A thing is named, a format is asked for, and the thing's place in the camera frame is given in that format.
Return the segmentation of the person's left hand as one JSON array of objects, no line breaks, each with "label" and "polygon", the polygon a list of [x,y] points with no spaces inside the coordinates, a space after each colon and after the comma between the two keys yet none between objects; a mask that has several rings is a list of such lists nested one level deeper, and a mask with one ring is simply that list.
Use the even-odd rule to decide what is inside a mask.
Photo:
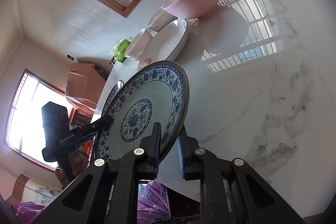
[{"label": "person's left hand", "polygon": [[[72,167],[72,175],[77,177],[79,176],[88,166],[89,160],[88,156],[80,151],[77,151],[73,156],[73,167]],[[57,167],[54,171],[54,174],[58,181],[60,182],[62,189],[67,187],[69,184],[66,182],[66,172],[64,169]]]}]

